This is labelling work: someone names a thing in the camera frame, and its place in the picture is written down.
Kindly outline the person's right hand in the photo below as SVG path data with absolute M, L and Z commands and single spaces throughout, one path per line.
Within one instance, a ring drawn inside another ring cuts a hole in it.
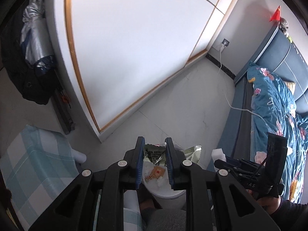
M 281 196 L 275 197 L 264 197 L 257 200 L 257 203 L 269 214 L 273 215 L 279 213 L 279 207 L 281 204 Z

